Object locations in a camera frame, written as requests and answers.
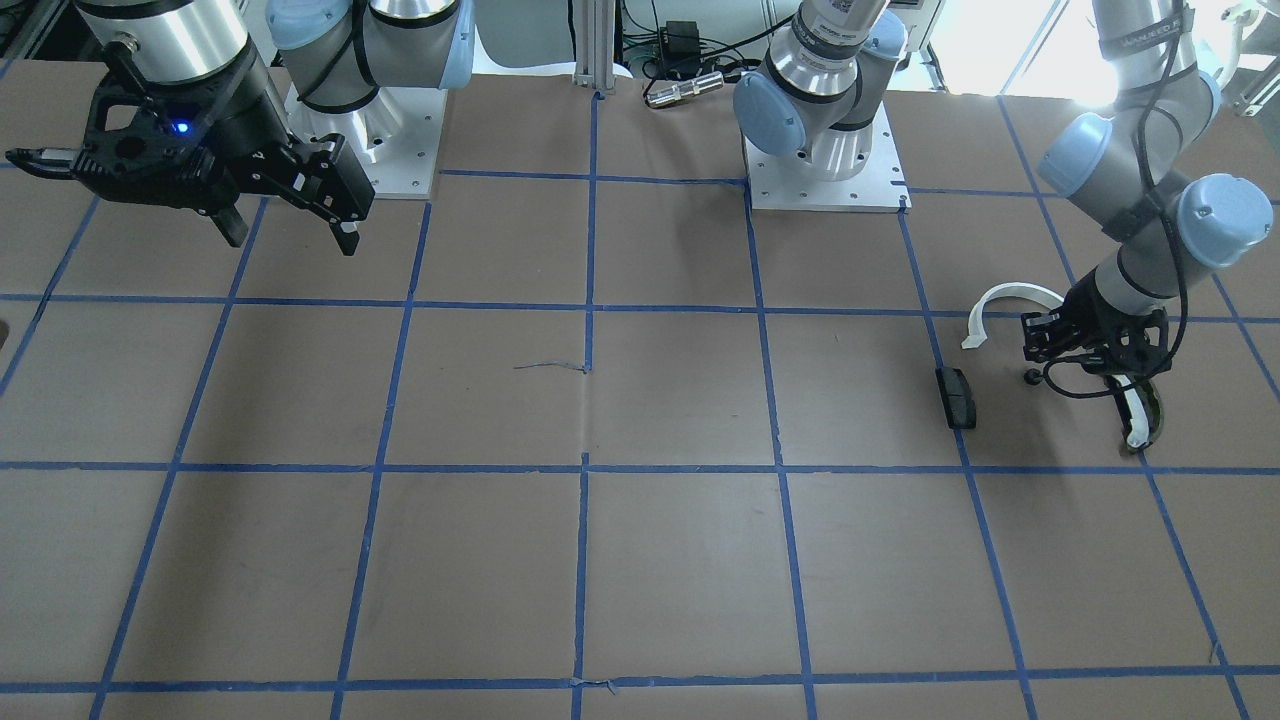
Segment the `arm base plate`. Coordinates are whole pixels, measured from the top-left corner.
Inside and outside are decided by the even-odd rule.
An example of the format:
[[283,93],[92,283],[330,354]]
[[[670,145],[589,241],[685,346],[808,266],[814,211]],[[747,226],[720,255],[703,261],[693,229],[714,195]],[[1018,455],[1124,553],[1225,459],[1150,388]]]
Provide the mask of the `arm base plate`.
[[301,138],[346,137],[379,199],[431,196],[449,92],[383,87],[364,108],[329,114],[305,106],[296,87],[285,96],[291,126]]
[[906,211],[913,202],[886,106],[869,126],[828,129],[808,158],[742,141],[751,205],[776,211]]

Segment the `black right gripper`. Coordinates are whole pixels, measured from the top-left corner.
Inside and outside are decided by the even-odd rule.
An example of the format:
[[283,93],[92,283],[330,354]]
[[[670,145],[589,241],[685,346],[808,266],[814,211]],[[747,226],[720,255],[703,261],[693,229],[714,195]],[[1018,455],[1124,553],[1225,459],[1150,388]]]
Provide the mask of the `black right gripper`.
[[356,254],[374,187],[342,135],[307,142],[288,131],[255,50],[178,85],[146,81],[138,59],[133,50],[106,51],[108,74],[79,147],[60,156],[61,178],[114,202],[196,211],[233,249],[250,236],[239,197],[279,197],[319,217],[343,256]]

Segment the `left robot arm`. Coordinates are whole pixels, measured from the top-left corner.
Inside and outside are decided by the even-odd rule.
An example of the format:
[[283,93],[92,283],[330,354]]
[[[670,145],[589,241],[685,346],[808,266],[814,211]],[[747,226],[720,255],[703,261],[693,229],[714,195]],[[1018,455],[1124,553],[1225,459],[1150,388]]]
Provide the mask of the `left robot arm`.
[[[1114,114],[1079,115],[1044,151],[1039,177],[1117,243],[1047,313],[1021,316],[1024,355],[1130,383],[1166,372],[1181,345],[1170,302],[1268,236],[1274,209],[1248,179],[1192,179],[1178,159],[1212,124],[1219,82],[1202,72],[1184,1],[1096,1],[1101,56],[1117,74]],[[884,1],[804,1],[742,74],[733,111],[745,140],[826,181],[859,170],[908,41]]]

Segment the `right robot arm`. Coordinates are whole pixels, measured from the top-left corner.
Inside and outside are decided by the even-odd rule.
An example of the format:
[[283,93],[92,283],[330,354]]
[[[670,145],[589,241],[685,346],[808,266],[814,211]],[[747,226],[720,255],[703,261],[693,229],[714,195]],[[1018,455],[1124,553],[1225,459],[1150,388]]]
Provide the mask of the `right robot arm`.
[[13,149],[26,172],[110,202],[186,209],[233,247],[242,195],[312,213],[358,247],[375,187],[366,172],[399,127],[392,88],[462,88],[474,68],[471,1],[270,1],[268,29],[294,85],[282,95],[233,1],[78,1],[102,46],[74,149]]

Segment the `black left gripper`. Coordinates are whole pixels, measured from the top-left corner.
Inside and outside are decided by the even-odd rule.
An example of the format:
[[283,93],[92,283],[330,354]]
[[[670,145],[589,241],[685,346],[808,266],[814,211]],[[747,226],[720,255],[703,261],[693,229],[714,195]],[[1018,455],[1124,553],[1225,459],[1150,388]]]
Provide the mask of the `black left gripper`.
[[1093,281],[1074,286],[1046,313],[1023,313],[1023,355],[1047,377],[1074,364],[1092,375],[1140,380],[1171,368],[1170,323],[1164,307],[1135,314],[1114,307]]

